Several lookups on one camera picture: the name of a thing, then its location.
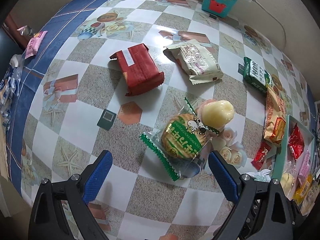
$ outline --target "wall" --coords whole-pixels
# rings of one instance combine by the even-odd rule
[[[71,0],[20,0],[12,11],[18,26],[39,30],[60,7]],[[287,46],[284,53],[305,76],[316,100],[320,100],[320,29],[300,0],[258,0],[284,25]],[[279,49],[281,27],[255,3],[239,0],[231,11],[240,21],[263,33]]]

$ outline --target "red candy wrapper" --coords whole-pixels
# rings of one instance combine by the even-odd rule
[[[271,146],[268,145],[266,142],[262,142],[260,145],[259,150],[256,153],[256,156],[254,157],[254,160],[251,162],[251,164],[257,169],[260,170],[264,160],[268,154],[268,152],[271,150]]]
[[[118,51],[110,57],[118,60],[128,85],[128,97],[148,92],[164,82],[164,73],[159,72],[148,50],[147,46],[139,44]]]
[[[293,158],[295,160],[297,160],[300,157],[300,155],[302,154],[303,149],[304,149],[303,138],[302,138],[302,135],[300,133],[300,130],[299,130],[297,124],[295,124],[295,126],[293,128],[293,132],[290,135],[288,146],[289,146],[289,149],[291,151]]]

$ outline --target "white cable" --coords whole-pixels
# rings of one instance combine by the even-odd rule
[[[269,12],[266,10],[266,8],[264,8],[257,0],[252,0],[252,1],[254,1],[256,4],[258,4],[263,10],[265,10],[265,12],[266,12],[268,15],[270,15],[273,19],[275,19],[275,20],[277,21],[277,23],[280,24],[281,28],[283,29],[283,34],[284,34],[284,46],[283,46],[283,49],[282,49],[282,50],[284,50],[284,49],[285,49],[285,46],[287,45],[287,34],[285,33],[285,30],[284,30],[283,25],[281,24],[281,22],[279,22],[279,21],[276,19],[276,17],[274,17],[271,13],[269,13]]]

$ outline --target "blue gripper pad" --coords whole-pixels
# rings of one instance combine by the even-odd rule
[[[239,199],[237,185],[214,152],[209,154],[208,164],[226,199],[237,203]]]
[[[84,184],[84,195],[82,197],[86,205],[96,199],[98,192],[110,171],[112,166],[112,154],[107,151],[104,157],[101,159],[96,169],[92,172],[91,176]]]

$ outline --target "pink snack package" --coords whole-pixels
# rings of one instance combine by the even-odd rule
[[[306,178],[309,174],[309,168],[310,168],[311,158],[310,158],[310,152],[307,151],[307,154],[303,158],[303,162],[298,174],[298,180],[300,182],[300,185],[303,185],[306,181]]]
[[[37,54],[40,44],[47,32],[48,31],[39,32],[29,41],[24,57],[25,59]]]

